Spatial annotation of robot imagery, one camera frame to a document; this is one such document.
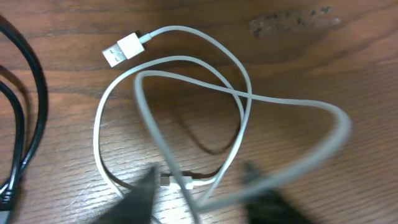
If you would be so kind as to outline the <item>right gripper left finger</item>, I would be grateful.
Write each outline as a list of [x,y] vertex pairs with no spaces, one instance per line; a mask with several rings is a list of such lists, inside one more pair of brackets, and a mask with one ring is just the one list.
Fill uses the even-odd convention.
[[158,187],[159,167],[152,166],[130,192],[92,224],[150,224]]

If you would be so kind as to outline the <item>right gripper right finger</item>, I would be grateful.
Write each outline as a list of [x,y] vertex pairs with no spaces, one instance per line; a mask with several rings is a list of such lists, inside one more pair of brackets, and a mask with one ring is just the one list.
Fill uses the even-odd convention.
[[314,224],[274,189],[247,201],[245,209],[250,224]]

